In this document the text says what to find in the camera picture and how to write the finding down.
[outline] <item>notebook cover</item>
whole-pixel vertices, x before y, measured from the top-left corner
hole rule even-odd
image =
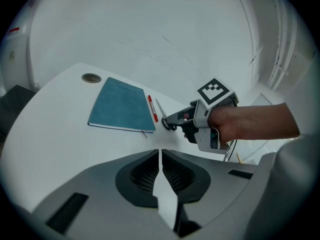
[[[144,90],[111,77],[95,101],[88,125],[146,133],[156,130]]]

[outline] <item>round hole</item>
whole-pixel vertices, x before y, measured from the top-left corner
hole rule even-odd
[[[97,74],[91,74],[91,73],[87,73],[82,75],[82,80],[87,82],[87,83],[99,83],[101,81],[101,77],[98,76]]]

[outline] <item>forearm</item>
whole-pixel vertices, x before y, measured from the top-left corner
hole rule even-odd
[[[219,107],[209,124],[230,132],[226,141],[272,140],[299,136],[297,124],[285,103],[270,106]]]

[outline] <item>white table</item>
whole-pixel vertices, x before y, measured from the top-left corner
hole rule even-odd
[[[99,75],[99,83],[82,80],[85,73]],[[222,161],[224,156],[201,152],[184,138],[180,127],[167,131],[161,121],[156,131],[99,128],[87,124],[92,107],[108,77],[144,89],[151,95],[159,118],[160,102],[167,115],[186,105],[122,76],[78,63],[51,80],[23,109],[15,121],[0,160],[1,183],[12,202],[32,212],[53,190],[81,171],[130,154],[172,149]]]

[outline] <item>pen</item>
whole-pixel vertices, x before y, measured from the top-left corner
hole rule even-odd
[[[149,103],[150,103],[150,106],[151,106],[151,110],[152,110],[154,119],[155,119],[156,122],[158,122],[158,116],[157,116],[157,113],[156,113],[156,110],[155,110],[155,106],[154,106],[154,103],[152,102],[152,99],[151,99],[150,95],[148,95],[148,100],[149,100]]]

